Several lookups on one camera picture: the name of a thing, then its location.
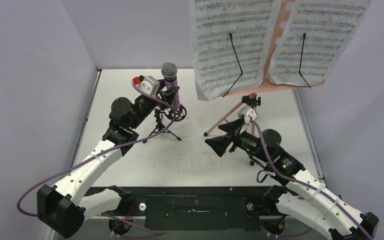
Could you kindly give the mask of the black mini tripod mic stand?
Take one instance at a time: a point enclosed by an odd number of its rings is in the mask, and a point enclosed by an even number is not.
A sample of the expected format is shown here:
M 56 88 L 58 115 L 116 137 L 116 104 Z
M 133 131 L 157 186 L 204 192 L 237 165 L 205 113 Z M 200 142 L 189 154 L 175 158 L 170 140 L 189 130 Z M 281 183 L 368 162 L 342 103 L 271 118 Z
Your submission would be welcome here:
M 166 111 L 165 109 L 155 108 L 154 109 L 154 118 L 155 118 L 155 128 L 153 131 L 150 132 L 148 136 L 156 135 L 158 132 L 171 134 L 174 136 L 178 141 L 181 141 L 182 139 L 174 134 L 171 130 L 169 130 L 166 125 L 163 123 L 163 118 L 167 118 L 168 120 L 174 120 L 174 122 L 181 122 L 183 121 L 187 116 L 187 109 L 181 104 L 179 109 L 176 112 L 173 112 L 172 110 Z

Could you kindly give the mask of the purple glitter microphone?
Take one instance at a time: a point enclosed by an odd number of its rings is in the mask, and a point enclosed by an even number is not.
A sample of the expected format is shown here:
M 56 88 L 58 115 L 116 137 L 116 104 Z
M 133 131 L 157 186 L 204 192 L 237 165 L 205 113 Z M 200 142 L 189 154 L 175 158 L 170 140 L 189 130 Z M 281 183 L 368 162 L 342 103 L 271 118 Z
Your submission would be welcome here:
M 165 62 L 162 65 L 161 75 L 164 78 L 164 84 L 165 84 L 166 90 L 178 86 L 177 74 L 178 74 L 178 69 L 174 63 Z M 180 105 L 171 105 L 171 106 L 177 111 L 180 108 Z

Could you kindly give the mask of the sheet music page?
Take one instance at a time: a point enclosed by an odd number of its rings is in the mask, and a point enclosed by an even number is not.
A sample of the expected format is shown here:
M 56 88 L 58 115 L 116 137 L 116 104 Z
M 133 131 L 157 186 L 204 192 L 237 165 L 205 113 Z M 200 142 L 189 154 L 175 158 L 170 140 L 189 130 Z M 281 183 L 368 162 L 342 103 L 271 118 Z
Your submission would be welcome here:
M 190 41 L 198 100 L 263 83 L 280 0 L 191 0 Z
M 270 60 L 275 85 L 314 87 L 328 79 L 353 40 L 370 0 L 297 0 Z

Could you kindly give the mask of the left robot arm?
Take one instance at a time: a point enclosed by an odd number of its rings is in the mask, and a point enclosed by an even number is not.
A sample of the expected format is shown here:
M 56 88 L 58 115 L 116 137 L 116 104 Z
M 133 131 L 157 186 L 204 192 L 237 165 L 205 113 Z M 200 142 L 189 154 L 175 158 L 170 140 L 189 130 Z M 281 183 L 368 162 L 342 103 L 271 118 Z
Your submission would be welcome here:
M 178 109 L 174 104 L 179 86 L 166 87 L 165 80 L 139 76 L 132 86 L 140 95 L 131 102 L 126 97 L 115 99 L 110 108 L 109 127 L 91 153 L 52 186 L 42 185 L 37 191 L 37 217 L 64 238 L 72 237 L 83 223 L 95 216 L 113 211 L 124 215 L 129 210 L 128 192 L 118 186 L 86 195 L 96 180 L 121 159 L 140 140 L 135 129 L 155 108 Z

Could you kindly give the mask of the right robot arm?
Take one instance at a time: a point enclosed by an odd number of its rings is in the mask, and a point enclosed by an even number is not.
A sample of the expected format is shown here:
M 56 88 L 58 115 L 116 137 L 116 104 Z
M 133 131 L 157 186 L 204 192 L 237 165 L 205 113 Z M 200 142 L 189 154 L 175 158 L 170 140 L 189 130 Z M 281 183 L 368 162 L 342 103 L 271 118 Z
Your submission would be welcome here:
M 261 130 L 256 125 L 258 136 L 247 132 L 248 124 L 254 123 L 245 117 L 219 125 L 225 135 L 204 142 L 219 157 L 226 151 L 243 150 L 267 177 L 279 183 L 263 196 L 266 213 L 291 216 L 328 240 L 374 239 L 380 221 L 374 213 L 363 213 L 331 192 L 281 147 L 282 137 L 276 130 Z

